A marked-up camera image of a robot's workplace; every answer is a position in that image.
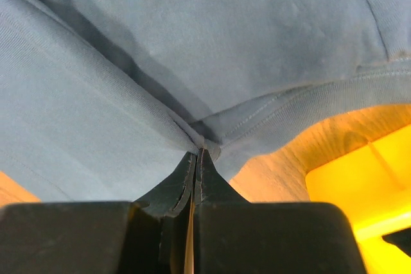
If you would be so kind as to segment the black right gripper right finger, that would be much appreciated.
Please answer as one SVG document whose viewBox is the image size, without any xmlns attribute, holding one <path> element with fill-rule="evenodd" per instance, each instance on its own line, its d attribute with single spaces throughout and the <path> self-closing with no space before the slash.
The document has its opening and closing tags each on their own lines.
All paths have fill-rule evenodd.
<svg viewBox="0 0 411 274">
<path fill-rule="evenodd" d="M 322 202 L 251 203 L 200 150 L 193 191 L 195 273 L 365 273 L 345 214 Z"/>
</svg>

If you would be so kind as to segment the blue-grey t-shirt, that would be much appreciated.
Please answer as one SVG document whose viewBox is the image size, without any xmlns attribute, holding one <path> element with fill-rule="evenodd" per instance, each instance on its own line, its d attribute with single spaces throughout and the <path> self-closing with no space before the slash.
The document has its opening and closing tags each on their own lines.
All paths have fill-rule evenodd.
<svg viewBox="0 0 411 274">
<path fill-rule="evenodd" d="M 133 200 L 187 152 L 224 178 L 344 112 L 410 102 L 410 0 L 1 0 L 1 170 Z"/>
</svg>

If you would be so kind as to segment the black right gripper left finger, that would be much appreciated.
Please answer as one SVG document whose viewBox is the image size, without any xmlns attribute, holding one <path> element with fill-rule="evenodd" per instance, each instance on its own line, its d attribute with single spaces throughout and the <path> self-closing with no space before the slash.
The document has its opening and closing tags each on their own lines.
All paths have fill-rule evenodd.
<svg viewBox="0 0 411 274">
<path fill-rule="evenodd" d="M 1 209 L 2 273 L 192 273 L 196 157 L 136 201 Z"/>
</svg>

